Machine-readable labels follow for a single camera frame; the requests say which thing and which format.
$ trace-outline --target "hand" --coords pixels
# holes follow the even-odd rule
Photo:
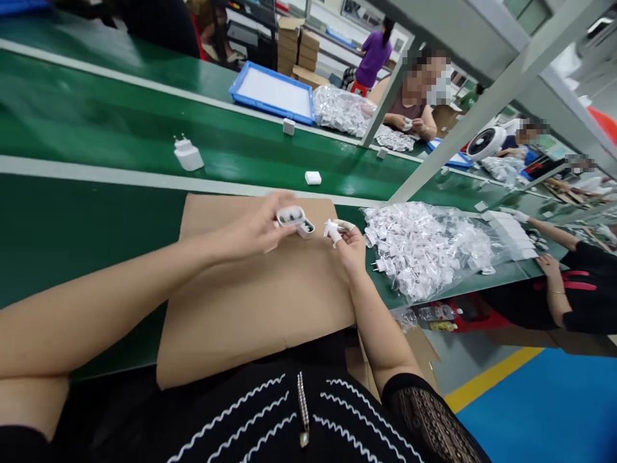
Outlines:
[[[211,233],[208,237],[214,240],[216,254],[227,261],[273,250],[284,237],[296,233],[294,226],[274,226],[276,211],[292,205],[294,199],[291,191],[273,192],[259,209],[251,210],[234,223]]]
[[[557,278],[561,280],[561,270],[559,268],[559,262],[555,257],[550,254],[543,254],[535,260],[544,274],[546,278]]]
[[[350,279],[366,273],[366,241],[360,229],[352,223],[335,220],[339,225],[342,240],[336,245],[337,253]]]
[[[522,213],[521,211],[509,208],[499,208],[499,210],[509,213],[515,220],[519,221],[520,223],[526,223],[529,220],[529,215]]]
[[[416,118],[411,121],[411,130],[416,132],[418,135],[423,135],[426,132],[426,124],[424,123],[424,119]]]
[[[407,121],[405,121],[405,116],[393,113],[386,114],[386,119],[384,120],[384,122],[400,130],[401,132],[403,132],[406,126],[409,125]]]

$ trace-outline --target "blue plastic tray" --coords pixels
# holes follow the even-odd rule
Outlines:
[[[0,16],[51,8],[44,0],[0,0]]]
[[[429,146],[429,149],[433,151],[435,148],[437,148],[437,145],[439,145],[439,143],[441,143],[442,141],[443,140],[441,138],[435,138],[433,141],[429,141],[427,145]],[[474,165],[473,161],[469,159],[466,154],[460,151],[458,152],[458,154],[461,157],[460,162],[459,161],[448,161],[446,165],[453,166],[453,167],[461,167],[461,168],[471,168]]]
[[[281,107],[272,106],[268,103],[255,100],[254,98],[248,98],[246,96],[239,95],[238,90],[240,90],[240,86],[242,85],[246,75],[249,73],[249,69],[251,68],[257,69],[261,71],[262,73],[265,73],[274,78],[277,78],[278,80],[281,80],[282,82],[287,82],[296,87],[300,87],[306,90],[308,93],[308,103],[310,105],[310,118],[307,118],[306,116],[303,116],[302,114],[296,114],[293,111],[289,111]],[[259,64],[255,64],[252,61],[246,62],[246,64],[242,68],[242,71],[240,71],[240,74],[238,74],[238,76],[236,77],[236,80],[234,80],[231,87],[229,87],[229,93],[231,94],[231,97],[233,98],[235,102],[242,103],[247,106],[252,106],[254,108],[259,109],[260,111],[264,111],[266,113],[271,113],[271,114],[276,114],[277,116],[288,118],[288,119],[291,119],[291,120],[294,120],[296,122],[303,123],[306,125],[313,125],[313,123],[315,122],[315,109],[313,107],[313,89],[309,85],[303,84],[302,82],[298,82],[297,80],[294,80],[291,77],[282,75],[281,73],[278,73],[271,69],[260,66]]]
[[[336,39],[337,41],[339,41],[343,45],[347,45],[349,48],[355,49],[355,45],[353,44],[353,42],[350,39],[348,39],[347,37],[343,37],[339,32],[330,29],[329,26],[326,26],[326,34],[331,36],[333,39]]]

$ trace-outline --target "white metal pole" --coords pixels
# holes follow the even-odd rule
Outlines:
[[[549,179],[550,177],[554,176],[555,174],[558,174],[559,172],[561,172],[565,168],[566,168],[566,164],[563,163],[563,164],[555,167],[553,170],[549,170],[543,176],[539,176],[536,180],[530,181],[527,185],[522,187],[521,190],[522,191],[529,190],[530,188],[533,188],[534,186],[538,185],[539,183],[542,183],[544,180]]]
[[[368,145],[373,143],[377,129],[383,123],[388,109],[392,106],[392,103],[394,102],[394,99],[403,84],[403,78],[407,73],[407,69],[411,67],[411,61],[420,56],[420,50],[422,49],[424,43],[425,42],[420,37],[415,36],[413,39],[409,39],[407,41],[407,44],[400,52],[397,65],[390,75],[390,80],[386,86],[383,96],[381,97],[379,105],[373,112],[373,117],[368,123],[366,132],[360,141],[360,146],[367,148]]]
[[[585,27],[605,11],[606,4],[607,0],[568,0],[388,202],[400,203],[411,198],[487,121],[507,106],[570,42],[582,35]]]

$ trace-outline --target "white wavy stripe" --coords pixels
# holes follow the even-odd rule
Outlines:
[[[258,451],[259,447],[261,447],[262,444],[267,442],[268,439],[270,439],[270,437],[272,437],[274,434],[276,434],[276,432],[279,429],[281,429],[283,426],[285,426],[288,422],[291,422],[293,420],[293,418],[295,418],[296,416],[297,416],[296,412],[293,412],[291,415],[289,415],[283,421],[281,421],[280,423],[277,423],[276,426],[274,428],[272,428],[271,430],[269,430],[265,436],[260,437],[260,439],[257,441],[257,445],[255,447],[251,448],[249,450],[249,453],[244,455],[244,458],[242,459],[242,463],[246,463],[247,461],[249,461],[251,459],[251,455],[253,454],[253,452]]]
[[[182,458],[182,455],[184,453],[184,451],[189,450],[190,448],[193,447],[193,445],[195,444],[195,441],[201,437],[204,437],[204,433],[207,430],[212,429],[212,427],[217,424],[218,422],[222,421],[223,418],[225,418],[225,416],[229,415],[233,410],[235,410],[236,408],[238,408],[241,404],[243,404],[244,402],[246,402],[250,397],[254,396],[255,394],[257,394],[258,392],[261,392],[262,389],[267,388],[275,383],[280,383],[283,378],[285,377],[285,373],[283,373],[281,376],[279,376],[276,379],[270,379],[267,382],[263,383],[262,385],[256,387],[255,389],[253,389],[252,391],[249,391],[245,394],[245,396],[241,397],[240,399],[238,399],[238,401],[234,404],[232,404],[229,408],[223,410],[223,412],[217,416],[216,418],[214,418],[214,420],[210,421],[208,424],[206,424],[203,428],[201,428],[200,431],[196,432],[195,434],[193,434],[193,437],[191,438],[191,441],[187,444],[184,444],[182,446],[182,448],[180,449],[180,452],[178,452],[177,455],[174,455],[173,457],[171,457],[169,460],[167,460],[167,463],[175,463],[175,462],[179,462],[180,458]]]
[[[360,394],[360,392],[358,392],[358,389],[356,389],[355,387],[353,387],[351,384],[347,383],[346,381],[343,381],[342,379],[327,379],[326,383],[328,383],[329,385],[333,385],[333,384],[338,384],[341,386],[345,386],[347,389],[349,389],[350,391],[352,391],[355,395],[357,395],[360,400],[362,400],[362,402],[364,402],[366,405],[368,405],[368,408],[371,409],[371,411],[373,412],[373,414],[377,417],[377,419],[379,421],[381,421],[381,423],[383,423],[385,425],[385,427],[387,427],[392,434],[394,434],[396,437],[398,437],[398,439],[405,444],[405,447],[407,447],[409,450],[411,450],[411,452],[420,459],[420,461],[422,463],[424,463],[424,461],[422,460],[422,457],[420,456],[420,454],[418,452],[416,452],[416,449],[414,449],[414,447],[411,446],[410,443],[408,443],[405,438],[403,438],[403,436],[401,436],[393,427],[392,425],[390,425],[390,423],[388,423],[386,420],[384,420],[381,415],[379,415],[379,413],[377,413],[377,411],[373,408],[373,406],[371,405],[371,403],[367,400],[367,398],[365,396],[363,396],[362,394]]]
[[[360,454],[368,458],[370,462],[380,463],[379,460],[377,460],[377,457],[373,455],[369,449],[364,448],[364,446],[362,445],[362,442],[359,442],[358,440],[356,440],[353,434],[350,434],[348,430],[344,430],[340,424],[336,424],[327,418],[318,417],[317,415],[313,415],[313,418],[315,419],[315,422],[318,422],[322,424],[323,426],[326,426],[328,429],[334,430],[338,432],[341,436],[345,437],[347,441],[351,442],[353,444],[353,447],[359,450]]]
[[[263,418],[263,417],[264,417],[264,415],[266,414],[266,412],[271,412],[271,411],[272,411],[272,409],[273,409],[275,406],[279,406],[279,405],[281,405],[281,402],[286,401],[288,397],[289,397],[289,391],[287,391],[287,393],[286,393],[283,397],[281,397],[279,400],[276,400],[276,401],[272,402],[270,405],[265,406],[261,412],[256,413],[256,414],[255,414],[255,416],[254,416],[253,418],[251,418],[250,420],[248,420],[248,421],[244,424],[244,426],[239,427],[239,428],[238,428],[238,430],[237,430],[234,434],[232,434],[232,435],[231,435],[231,437],[230,437],[230,438],[229,438],[226,442],[223,442],[223,443],[219,446],[219,449],[218,449],[215,453],[213,453],[212,455],[210,455],[210,457],[208,458],[208,463],[210,463],[213,459],[215,459],[216,457],[218,457],[218,456],[220,455],[220,452],[221,452],[223,449],[225,449],[225,448],[229,448],[229,446],[231,445],[231,443],[232,443],[234,440],[236,440],[236,439],[238,439],[238,438],[239,438],[240,434],[242,434],[243,432],[246,432],[246,430],[248,429],[248,427],[249,427],[250,425],[255,424],[255,421],[257,420],[257,418]]]
[[[394,445],[392,445],[392,443],[390,442],[390,440],[383,435],[383,433],[378,430],[375,425],[370,422],[363,414],[361,414],[360,412],[358,412],[358,410],[356,410],[351,404],[347,403],[346,401],[340,399],[339,397],[334,397],[332,394],[326,394],[325,392],[320,393],[319,395],[320,397],[323,397],[324,399],[328,399],[333,401],[334,403],[337,403],[339,405],[342,405],[343,407],[345,407],[347,410],[349,410],[350,412],[352,412],[354,415],[356,415],[358,418],[360,418],[360,421],[364,421],[364,423],[366,423],[367,426],[370,426],[371,428],[373,428],[373,431],[379,436],[379,438],[384,441],[387,445],[388,448],[390,450],[394,450],[394,452],[396,452],[397,454],[397,458],[399,460],[403,460],[406,461],[405,457],[403,457],[399,452],[398,449],[396,447],[394,447]]]

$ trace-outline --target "blue floor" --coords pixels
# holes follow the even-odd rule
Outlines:
[[[617,359],[545,349],[458,417],[494,463],[615,463]]]

